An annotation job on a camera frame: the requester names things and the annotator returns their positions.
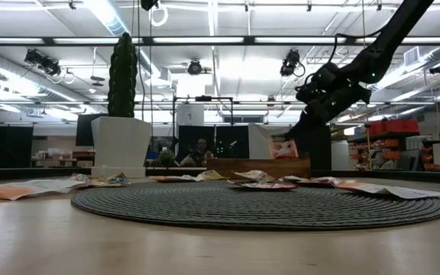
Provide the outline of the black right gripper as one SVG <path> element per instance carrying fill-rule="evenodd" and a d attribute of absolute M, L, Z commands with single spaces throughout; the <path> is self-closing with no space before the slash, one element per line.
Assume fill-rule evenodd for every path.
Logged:
<path fill-rule="evenodd" d="M 331 121 L 360 100 L 369 104 L 371 97 L 369 89 L 343 76 L 333 63 L 320 67 L 295 90 L 296 99 L 306 103 L 306 107 L 299 121 L 283 136 L 296 141 L 330 141 L 330 127 L 319 122 Z"/>

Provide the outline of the orange white tea packet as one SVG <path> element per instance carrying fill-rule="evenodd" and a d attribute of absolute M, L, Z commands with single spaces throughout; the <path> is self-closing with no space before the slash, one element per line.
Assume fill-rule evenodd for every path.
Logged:
<path fill-rule="evenodd" d="M 200 179 L 194 176 L 183 175 L 183 176 L 151 176 L 153 181 L 158 183 L 188 183 L 188 182 L 199 182 Z"/>
<path fill-rule="evenodd" d="M 19 183 L 0 184 L 0 199 L 15 201 L 25 196 L 42 193 L 67 193 L 75 187 L 86 186 L 87 182 L 75 180 L 29 180 Z"/>
<path fill-rule="evenodd" d="M 399 186 L 385 186 L 385 185 L 362 183 L 362 182 L 340 183 L 337 185 L 337 187 L 339 189 L 345 189 L 354 192 L 363 192 L 363 193 L 379 194 L 379 195 L 393 195 L 401 199 L 423 199 L 423 198 L 440 196 L 440 192 L 436 192 L 436 191 L 410 189 Z"/>

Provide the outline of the white hanging cloth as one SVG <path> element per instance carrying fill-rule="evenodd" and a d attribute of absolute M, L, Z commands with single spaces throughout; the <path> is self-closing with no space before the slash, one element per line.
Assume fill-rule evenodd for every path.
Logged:
<path fill-rule="evenodd" d="M 266 126 L 250 123 L 248 130 L 249 158 L 251 160 L 269 160 L 270 136 L 284 134 L 289 131 L 287 126 Z"/>

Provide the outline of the yellow pole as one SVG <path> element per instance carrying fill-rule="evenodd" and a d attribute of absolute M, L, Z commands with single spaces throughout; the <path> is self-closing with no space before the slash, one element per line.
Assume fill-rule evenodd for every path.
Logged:
<path fill-rule="evenodd" d="M 370 144 L 370 127 L 371 123 L 367 121 L 364 124 L 364 127 L 366 129 L 366 144 L 367 144 L 367 168 L 366 170 L 372 171 L 373 164 L 372 164 L 372 156 L 371 156 L 371 144 Z"/>

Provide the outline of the wooden compartment box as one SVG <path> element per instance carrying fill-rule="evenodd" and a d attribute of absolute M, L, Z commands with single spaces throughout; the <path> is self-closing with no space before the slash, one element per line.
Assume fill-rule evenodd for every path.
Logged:
<path fill-rule="evenodd" d="M 251 160 L 251 159 L 227 159 L 218 158 L 208 160 L 207 170 L 215 170 L 220 175 L 233 180 L 240 180 L 237 173 L 250 170 L 261 170 L 275 178 L 283 176 L 297 176 L 302 178 L 311 177 L 309 159 L 275 159 L 275 160 Z"/>

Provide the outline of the shelf with red bins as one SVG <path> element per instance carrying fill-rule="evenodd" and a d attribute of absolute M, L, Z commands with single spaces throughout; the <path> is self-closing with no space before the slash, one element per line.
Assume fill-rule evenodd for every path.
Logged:
<path fill-rule="evenodd" d="M 372 121 L 370 144 L 372 170 L 435 172 L 440 164 L 435 159 L 434 146 L 440 141 L 421 135 L 415 119 Z M 367 168 L 366 129 L 354 129 L 348 140 L 349 157 L 356 170 Z"/>

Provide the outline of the round grey woven mat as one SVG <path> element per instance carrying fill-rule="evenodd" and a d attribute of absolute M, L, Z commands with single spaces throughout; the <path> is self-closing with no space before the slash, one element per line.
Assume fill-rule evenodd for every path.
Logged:
<path fill-rule="evenodd" d="M 440 218 L 440 198 L 405 200 L 309 187 L 248 189 L 225 181 L 87 189 L 71 204 L 133 222 L 250 231 L 386 228 Z"/>

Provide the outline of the person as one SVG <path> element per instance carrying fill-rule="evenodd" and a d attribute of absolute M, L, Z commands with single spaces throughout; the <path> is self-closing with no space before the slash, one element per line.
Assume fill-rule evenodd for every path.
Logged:
<path fill-rule="evenodd" d="M 205 139 L 198 139 L 196 147 L 184 157 L 181 167 L 205 167 L 208 160 L 214 159 L 215 155 L 208 149 Z"/>

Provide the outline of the small green potted plant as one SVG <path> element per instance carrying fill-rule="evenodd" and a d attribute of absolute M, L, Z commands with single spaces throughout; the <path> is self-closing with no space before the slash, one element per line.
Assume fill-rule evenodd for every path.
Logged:
<path fill-rule="evenodd" d="M 171 150 L 163 150 L 159 153 L 158 160 L 162 167 L 174 167 L 175 155 Z"/>

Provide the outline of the overhead LED light bar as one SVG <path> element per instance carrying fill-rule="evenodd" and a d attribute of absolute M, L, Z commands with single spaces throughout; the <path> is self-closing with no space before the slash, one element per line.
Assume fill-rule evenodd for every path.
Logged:
<path fill-rule="evenodd" d="M 363 46 L 376 39 L 335 38 L 329 36 L 218 36 L 218 37 L 134 37 L 134 44 L 153 46 L 331 46 L 334 42 L 343 46 Z M 108 47 L 118 42 L 117 37 L 0 37 L 0 46 L 29 47 Z M 403 46 L 440 46 L 439 36 L 411 36 Z"/>

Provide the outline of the white hexagonal planter pot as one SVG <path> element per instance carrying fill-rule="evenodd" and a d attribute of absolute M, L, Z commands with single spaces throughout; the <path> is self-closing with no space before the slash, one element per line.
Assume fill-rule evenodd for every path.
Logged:
<path fill-rule="evenodd" d="M 102 116 L 92 121 L 95 148 L 93 177 L 123 173 L 128 179 L 145 177 L 152 125 L 136 118 Z"/>

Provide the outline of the green cactus plant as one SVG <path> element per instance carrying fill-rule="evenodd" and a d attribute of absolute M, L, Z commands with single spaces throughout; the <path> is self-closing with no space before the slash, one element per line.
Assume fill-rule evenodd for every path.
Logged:
<path fill-rule="evenodd" d="M 108 80 L 108 115 L 133 118 L 138 59 L 132 37 L 125 32 L 114 45 Z"/>

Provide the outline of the black monitor screen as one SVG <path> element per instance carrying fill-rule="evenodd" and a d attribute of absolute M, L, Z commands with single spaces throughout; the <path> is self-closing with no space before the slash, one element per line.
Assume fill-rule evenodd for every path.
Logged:
<path fill-rule="evenodd" d="M 93 147 L 92 121 L 107 114 L 78 115 L 76 125 L 76 146 Z"/>

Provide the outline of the cluttered low table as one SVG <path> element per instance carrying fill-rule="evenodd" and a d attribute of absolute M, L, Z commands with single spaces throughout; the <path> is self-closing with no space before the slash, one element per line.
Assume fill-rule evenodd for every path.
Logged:
<path fill-rule="evenodd" d="M 31 158 L 31 167 L 81 167 L 90 168 L 95 164 L 95 152 L 89 150 L 60 150 L 49 148 L 40 150 Z"/>

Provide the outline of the black frame stand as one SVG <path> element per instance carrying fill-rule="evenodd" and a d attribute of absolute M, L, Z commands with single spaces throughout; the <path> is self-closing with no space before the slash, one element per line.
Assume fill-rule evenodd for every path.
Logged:
<path fill-rule="evenodd" d="M 203 105 L 204 109 L 206 107 L 221 107 L 224 103 L 229 102 L 230 106 L 233 106 L 233 98 L 232 97 L 224 97 L 224 96 L 210 96 L 210 95 L 200 95 L 195 97 L 174 97 L 173 98 L 173 149 L 178 152 L 178 134 L 179 134 L 179 125 L 176 123 L 176 109 L 185 104 L 191 105 Z"/>

